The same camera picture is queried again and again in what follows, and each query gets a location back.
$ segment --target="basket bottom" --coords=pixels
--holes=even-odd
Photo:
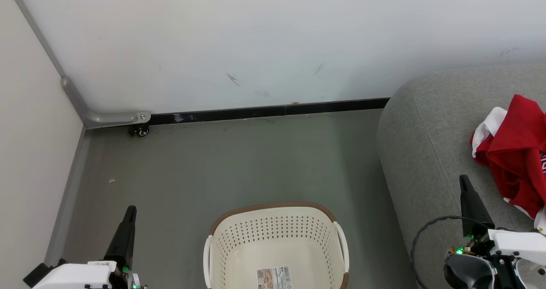
[[[243,244],[226,264],[226,289],[259,289],[257,271],[281,266],[290,270],[288,289],[331,289],[322,247],[307,239]]]

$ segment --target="white wall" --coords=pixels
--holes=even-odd
[[[423,73],[546,54],[546,0],[25,2],[103,111],[386,97]]]
[[[0,283],[43,262],[82,123],[14,0],[0,0]]]

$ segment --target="black baseboard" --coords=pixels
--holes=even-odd
[[[263,118],[266,116],[292,116],[294,114],[382,109],[388,101],[388,98],[375,98],[360,99],[356,101],[287,104],[285,106],[152,114],[148,124],[181,124],[190,122],[238,120],[240,118]]]

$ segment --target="red and white garment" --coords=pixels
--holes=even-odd
[[[546,202],[546,116],[538,104],[514,95],[508,111],[494,108],[470,143],[503,198],[535,219]]]

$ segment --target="basket handle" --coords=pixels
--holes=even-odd
[[[341,248],[343,248],[343,262],[345,262],[345,273],[349,272],[349,246],[347,246],[347,239],[345,238],[345,233],[343,232],[343,229],[341,229],[341,226],[334,222],[334,225],[336,226],[337,235],[340,237],[341,240]]]
[[[209,235],[205,241],[205,249],[203,250],[203,274],[205,274],[205,284],[207,288],[212,288],[210,284],[210,242],[212,235]]]

